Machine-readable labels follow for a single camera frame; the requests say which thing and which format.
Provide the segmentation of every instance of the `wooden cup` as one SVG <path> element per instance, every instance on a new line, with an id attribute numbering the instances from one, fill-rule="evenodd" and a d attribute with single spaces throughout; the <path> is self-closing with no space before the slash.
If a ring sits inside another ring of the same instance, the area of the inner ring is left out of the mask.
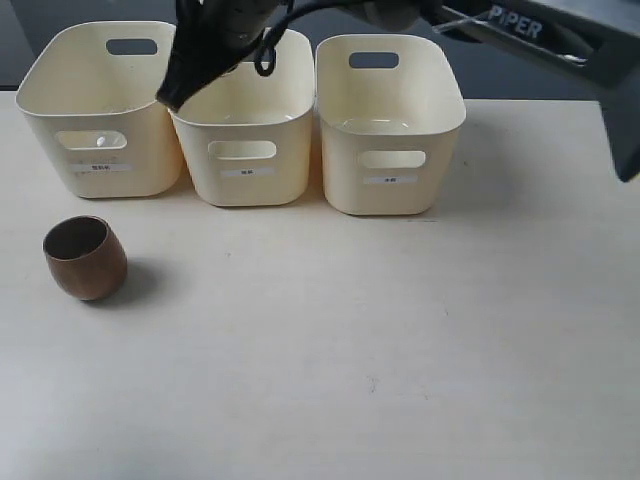
<path id="1" fill-rule="evenodd" d="M 44 254 L 53 278 L 79 300 L 114 293 L 127 276 L 127 257 L 109 224 L 97 217 L 75 217 L 51 229 Z"/>

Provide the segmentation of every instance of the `storage bin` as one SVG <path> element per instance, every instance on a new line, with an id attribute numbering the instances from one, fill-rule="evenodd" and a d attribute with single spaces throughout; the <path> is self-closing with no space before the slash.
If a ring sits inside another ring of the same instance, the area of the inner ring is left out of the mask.
<path id="1" fill-rule="evenodd" d="M 360 54 L 397 64 L 359 68 Z M 316 62 L 329 203 L 352 215 L 431 207 L 466 117 L 442 50 L 408 35 L 343 35 L 321 43 Z"/>
<path id="2" fill-rule="evenodd" d="M 174 31 L 161 22 L 77 25 L 59 33 L 25 77 L 17 105 L 75 195 L 155 195 L 177 180 L 182 152 L 155 100 Z"/>
<path id="3" fill-rule="evenodd" d="M 271 77 L 242 63 L 172 113 L 198 195 L 225 207 L 282 205 L 307 188 L 315 77 L 309 40 L 287 30 Z"/>

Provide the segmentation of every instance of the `table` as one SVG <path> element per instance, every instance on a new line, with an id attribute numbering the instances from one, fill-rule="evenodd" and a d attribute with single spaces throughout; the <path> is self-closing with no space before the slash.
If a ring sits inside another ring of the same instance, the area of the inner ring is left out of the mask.
<path id="1" fill-rule="evenodd" d="M 436 207 L 309 191 L 218 209 L 67 193 L 0 96 L 0 478 L 640 476 L 640 185 L 598 107 L 468 102 Z M 106 218 L 131 262 L 98 305 L 41 253 Z"/>

